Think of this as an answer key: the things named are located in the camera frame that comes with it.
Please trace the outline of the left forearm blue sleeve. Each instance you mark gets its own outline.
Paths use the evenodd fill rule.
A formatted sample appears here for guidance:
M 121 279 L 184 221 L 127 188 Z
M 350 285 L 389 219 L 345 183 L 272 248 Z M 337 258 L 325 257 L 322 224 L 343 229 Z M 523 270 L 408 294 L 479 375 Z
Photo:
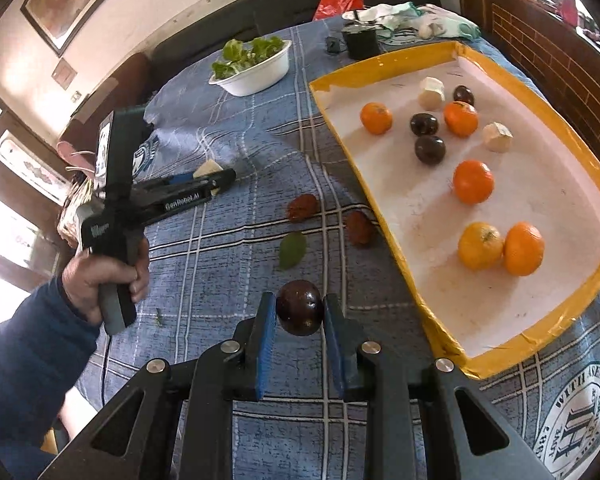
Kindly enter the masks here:
M 44 437 L 98 336 L 60 278 L 35 289 L 0 325 L 0 461 L 12 478 L 38 478 L 52 461 Z

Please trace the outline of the person left hand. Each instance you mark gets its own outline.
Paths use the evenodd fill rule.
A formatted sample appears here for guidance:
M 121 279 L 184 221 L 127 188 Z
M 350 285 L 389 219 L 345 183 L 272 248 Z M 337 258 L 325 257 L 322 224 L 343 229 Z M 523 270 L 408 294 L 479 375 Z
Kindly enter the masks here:
M 125 285 L 134 302 L 143 300 L 149 286 L 149 244 L 143 237 L 137 260 L 132 266 L 115 258 L 93 255 L 88 250 L 76 254 L 61 274 L 62 286 L 73 307 L 92 325 L 102 322 L 98 289 L 102 284 Z

